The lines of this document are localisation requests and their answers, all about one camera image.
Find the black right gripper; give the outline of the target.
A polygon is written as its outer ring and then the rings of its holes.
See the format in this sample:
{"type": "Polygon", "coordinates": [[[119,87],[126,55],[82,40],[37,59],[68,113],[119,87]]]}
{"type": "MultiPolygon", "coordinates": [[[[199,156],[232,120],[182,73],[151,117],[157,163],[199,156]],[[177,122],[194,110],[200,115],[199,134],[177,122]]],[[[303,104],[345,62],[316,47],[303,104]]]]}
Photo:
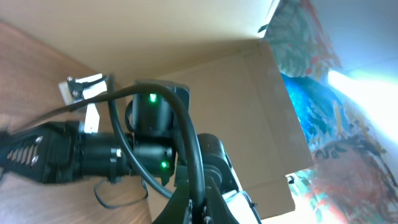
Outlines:
{"type": "Polygon", "coordinates": [[[1,132],[1,167],[35,182],[66,184],[86,177],[111,182],[132,167],[111,133],[85,133],[78,121],[48,122],[1,132]]]}

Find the black cable gold plugs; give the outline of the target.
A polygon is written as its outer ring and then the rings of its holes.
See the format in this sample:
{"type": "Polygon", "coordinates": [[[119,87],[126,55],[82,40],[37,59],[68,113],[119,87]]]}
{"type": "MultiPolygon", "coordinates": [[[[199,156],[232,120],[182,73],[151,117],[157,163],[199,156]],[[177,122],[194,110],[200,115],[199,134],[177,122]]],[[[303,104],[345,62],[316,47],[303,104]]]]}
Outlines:
{"type": "Polygon", "coordinates": [[[113,184],[103,179],[94,185],[93,191],[100,205],[110,210],[136,205],[149,196],[146,182],[139,177],[125,178],[113,184]]]}

